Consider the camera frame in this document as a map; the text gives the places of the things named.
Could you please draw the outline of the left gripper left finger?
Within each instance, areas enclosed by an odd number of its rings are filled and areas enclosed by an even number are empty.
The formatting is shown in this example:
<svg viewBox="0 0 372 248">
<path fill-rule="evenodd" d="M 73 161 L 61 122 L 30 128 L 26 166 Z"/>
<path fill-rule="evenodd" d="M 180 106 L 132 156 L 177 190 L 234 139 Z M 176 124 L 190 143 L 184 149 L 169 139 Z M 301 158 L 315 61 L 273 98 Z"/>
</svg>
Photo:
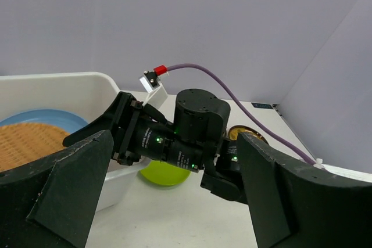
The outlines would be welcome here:
<svg viewBox="0 0 372 248">
<path fill-rule="evenodd" d="M 111 160 L 100 131 L 1 173 L 1 247 L 85 247 Z"/>
</svg>

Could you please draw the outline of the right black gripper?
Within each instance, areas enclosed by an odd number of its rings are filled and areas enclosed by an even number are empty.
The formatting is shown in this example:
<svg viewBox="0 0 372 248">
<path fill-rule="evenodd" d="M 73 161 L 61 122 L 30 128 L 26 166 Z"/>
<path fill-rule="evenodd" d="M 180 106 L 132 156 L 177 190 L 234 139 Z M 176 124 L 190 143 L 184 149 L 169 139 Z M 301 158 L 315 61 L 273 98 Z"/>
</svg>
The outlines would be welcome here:
<svg viewBox="0 0 372 248">
<path fill-rule="evenodd" d="M 109 130 L 115 138 L 115 160 L 119 164 L 131 166 L 142 156 L 166 162 L 173 128 L 173 123 L 158 109 L 120 91 L 98 118 L 65 137 L 62 143 L 69 147 L 99 131 Z"/>
</svg>

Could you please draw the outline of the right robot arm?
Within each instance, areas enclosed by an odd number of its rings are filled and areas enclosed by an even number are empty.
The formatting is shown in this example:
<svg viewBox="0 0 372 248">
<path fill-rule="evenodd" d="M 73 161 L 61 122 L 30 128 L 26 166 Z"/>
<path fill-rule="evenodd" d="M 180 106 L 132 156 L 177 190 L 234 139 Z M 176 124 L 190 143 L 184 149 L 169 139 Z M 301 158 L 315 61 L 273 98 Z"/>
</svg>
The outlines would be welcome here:
<svg viewBox="0 0 372 248">
<path fill-rule="evenodd" d="M 154 106 L 119 92 L 96 120 L 63 140 L 69 147 L 89 136 L 110 131 L 111 158 L 131 166 L 141 157 L 198 172 L 201 187 L 228 200 L 247 204 L 237 154 L 229 151 L 226 128 L 230 105 L 202 89 L 185 89 L 176 96 L 174 120 Z"/>
</svg>

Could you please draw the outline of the orange woven round plate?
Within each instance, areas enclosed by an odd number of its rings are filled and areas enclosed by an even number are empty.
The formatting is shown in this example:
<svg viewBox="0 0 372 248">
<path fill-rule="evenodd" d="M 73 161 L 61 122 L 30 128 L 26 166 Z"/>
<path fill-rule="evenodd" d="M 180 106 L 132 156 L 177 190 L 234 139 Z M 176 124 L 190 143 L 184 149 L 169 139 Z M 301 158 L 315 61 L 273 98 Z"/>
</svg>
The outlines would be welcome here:
<svg viewBox="0 0 372 248">
<path fill-rule="evenodd" d="M 1 171 L 31 163 L 64 149 L 69 133 L 43 123 L 17 123 L 1 127 Z"/>
</svg>

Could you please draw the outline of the yellow patterned round plate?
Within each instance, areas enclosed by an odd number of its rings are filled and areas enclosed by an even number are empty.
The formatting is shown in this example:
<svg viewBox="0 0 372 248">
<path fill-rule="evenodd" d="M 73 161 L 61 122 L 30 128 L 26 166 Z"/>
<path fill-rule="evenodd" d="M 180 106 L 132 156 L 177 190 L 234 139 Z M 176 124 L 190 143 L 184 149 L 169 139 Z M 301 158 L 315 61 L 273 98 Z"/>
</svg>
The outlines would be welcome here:
<svg viewBox="0 0 372 248">
<path fill-rule="evenodd" d="M 228 138 L 230 140 L 233 140 L 233 141 L 237 140 L 238 134 L 240 132 L 247 132 L 250 135 L 254 136 L 255 138 L 257 138 L 257 139 L 263 141 L 264 143 L 268 144 L 268 141 L 265 139 L 265 137 L 262 134 L 260 134 L 259 132 L 257 132 L 253 128 L 250 128 L 250 127 L 245 126 L 245 125 L 234 125 L 234 126 L 232 126 L 227 133 Z"/>
</svg>

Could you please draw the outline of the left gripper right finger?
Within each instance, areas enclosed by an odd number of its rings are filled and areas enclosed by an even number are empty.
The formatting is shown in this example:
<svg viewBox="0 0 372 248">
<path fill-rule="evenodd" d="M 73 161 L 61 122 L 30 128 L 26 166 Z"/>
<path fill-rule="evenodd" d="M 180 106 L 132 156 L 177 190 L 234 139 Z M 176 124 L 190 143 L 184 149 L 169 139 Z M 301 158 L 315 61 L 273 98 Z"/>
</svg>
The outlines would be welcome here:
<svg viewBox="0 0 372 248">
<path fill-rule="evenodd" d="M 237 151 L 259 247 L 371 246 L 371 183 L 313 167 L 246 133 Z"/>
</svg>

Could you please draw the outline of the green round plate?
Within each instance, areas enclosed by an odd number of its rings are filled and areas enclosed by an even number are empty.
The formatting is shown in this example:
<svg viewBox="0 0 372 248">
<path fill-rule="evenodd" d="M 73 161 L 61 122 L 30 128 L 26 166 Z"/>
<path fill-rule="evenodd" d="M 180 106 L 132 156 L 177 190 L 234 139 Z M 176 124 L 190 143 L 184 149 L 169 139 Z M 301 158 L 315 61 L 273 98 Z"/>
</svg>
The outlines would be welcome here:
<svg viewBox="0 0 372 248">
<path fill-rule="evenodd" d="M 140 174 L 149 182 L 159 186 L 176 186 L 183 183 L 190 171 L 161 161 L 151 161 Z"/>
</svg>

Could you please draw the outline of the blue round plate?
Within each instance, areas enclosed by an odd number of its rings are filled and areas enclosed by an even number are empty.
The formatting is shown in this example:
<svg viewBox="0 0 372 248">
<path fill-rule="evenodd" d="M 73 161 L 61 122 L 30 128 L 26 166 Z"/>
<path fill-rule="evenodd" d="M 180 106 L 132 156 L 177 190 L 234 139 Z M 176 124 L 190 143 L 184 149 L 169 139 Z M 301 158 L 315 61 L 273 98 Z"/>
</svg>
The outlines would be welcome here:
<svg viewBox="0 0 372 248">
<path fill-rule="evenodd" d="M 72 112 L 57 109 L 35 109 L 16 113 L 2 119 L 1 127 L 18 123 L 50 124 L 65 130 L 69 134 L 88 125 L 86 120 Z"/>
</svg>

